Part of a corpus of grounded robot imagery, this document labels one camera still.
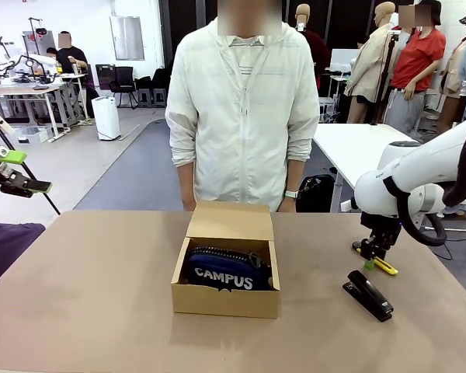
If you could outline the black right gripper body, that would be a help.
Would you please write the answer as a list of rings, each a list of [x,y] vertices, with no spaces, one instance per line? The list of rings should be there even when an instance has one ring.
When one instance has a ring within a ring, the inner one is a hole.
[[[361,213],[360,224],[370,229],[370,240],[380,249],[390,249],[395,245],[402,230],[398,218],[389,218],[377,214]]]

